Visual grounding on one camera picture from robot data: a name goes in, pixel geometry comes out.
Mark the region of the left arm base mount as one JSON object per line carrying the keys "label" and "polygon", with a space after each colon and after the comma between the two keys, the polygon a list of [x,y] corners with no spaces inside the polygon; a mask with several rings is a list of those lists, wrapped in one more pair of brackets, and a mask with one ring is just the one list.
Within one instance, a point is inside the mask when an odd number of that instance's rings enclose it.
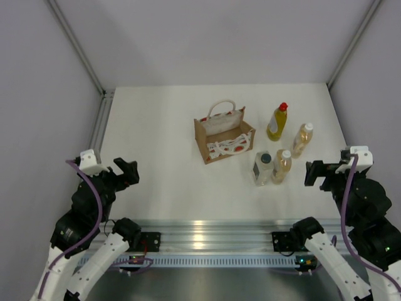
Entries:
{"label": "left arm base mount", "polygon": [[128,249],[128,252],[136,253],[148,253],[148,252],[159,252],[161,243],[160,232],[141,232],[139,238],[137,238],[132,246]]}

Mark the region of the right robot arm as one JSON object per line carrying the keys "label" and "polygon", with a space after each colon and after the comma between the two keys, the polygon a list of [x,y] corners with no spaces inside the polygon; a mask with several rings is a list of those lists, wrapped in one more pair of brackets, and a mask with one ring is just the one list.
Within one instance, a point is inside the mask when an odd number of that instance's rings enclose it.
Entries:
{"label": "right robot arm", "polygon": [[305,186],[324,179],[320,189],[332,194],[340,213],[340,228],[346,248],[365,267],[368,282],[360,279],[314,217],[296,222],[291,241],[311,252],[335,282],[344,300],[400,300],[400,230],[386,218],[392,202],[383,186],[356,170],[358,159],[344,163],[306,163]]}

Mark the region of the yellow bottle red cap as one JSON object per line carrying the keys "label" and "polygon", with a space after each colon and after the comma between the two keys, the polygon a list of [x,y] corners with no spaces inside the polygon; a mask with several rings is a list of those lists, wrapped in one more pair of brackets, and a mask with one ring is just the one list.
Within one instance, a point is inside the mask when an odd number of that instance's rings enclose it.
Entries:
{"label": "yellow bottle red cap", "polygon": [[283,102],[272,114],[271,120],[266,128],[266,133],[271,141],[278,141],[283,133],[288,118],[288,104]]}

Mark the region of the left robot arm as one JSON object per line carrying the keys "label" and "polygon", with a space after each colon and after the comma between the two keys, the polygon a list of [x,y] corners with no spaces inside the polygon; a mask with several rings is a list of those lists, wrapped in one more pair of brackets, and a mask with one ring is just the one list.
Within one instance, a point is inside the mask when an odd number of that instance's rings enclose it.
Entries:
{"label": "left robot arm", "polygon": [[85,300],[122,253],[141,245],[140,225],[129,218],[119,219],[96,253],[79,270],[76,269],[100,234],[101,223],[108,220],[116,194],[140,180],[136,161],[127,162],[117,157],[114,163],[121,174],[105,167],[95,155],[67,161],[81,178],[81,183],[71,197],[71,209],[55,224],[48,259],[31,300]]}

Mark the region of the watermelon print canvas bag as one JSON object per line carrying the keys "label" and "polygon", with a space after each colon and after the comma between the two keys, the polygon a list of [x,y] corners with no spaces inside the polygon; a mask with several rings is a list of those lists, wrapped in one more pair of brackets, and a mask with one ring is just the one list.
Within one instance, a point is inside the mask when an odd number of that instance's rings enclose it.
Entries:
{"label": "watermelon print canvas bag", "polygon": [[[232,109],[213,114],[213,109],[229,103]],[[194,119],[194,136],[205,164],[253,149],[256,129],[244,121],[245,107],[237,108],[233,100],[224,99],[211,105],[207,115]]]}

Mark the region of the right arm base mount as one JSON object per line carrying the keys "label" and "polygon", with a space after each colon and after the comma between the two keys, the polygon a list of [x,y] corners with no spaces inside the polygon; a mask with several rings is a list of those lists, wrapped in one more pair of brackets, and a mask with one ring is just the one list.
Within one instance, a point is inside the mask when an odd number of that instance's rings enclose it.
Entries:
{"label": "right arm base mount", "polygon": [[284,256],[291,256],[302,250],[298,240],[289,231],[275,231],[271,233],[271,237],[274,251]]}

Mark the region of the square bottle dark cap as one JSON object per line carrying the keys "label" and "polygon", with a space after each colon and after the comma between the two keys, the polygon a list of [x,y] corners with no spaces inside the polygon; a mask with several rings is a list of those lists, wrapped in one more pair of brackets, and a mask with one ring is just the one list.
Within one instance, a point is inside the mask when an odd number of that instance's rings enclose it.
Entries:
{"label": "square bottle dark cap", "polygon": [[268,151],[258,152],[252,167],[254,183],[257,186],[265,185],[273,170],[273,160]]}

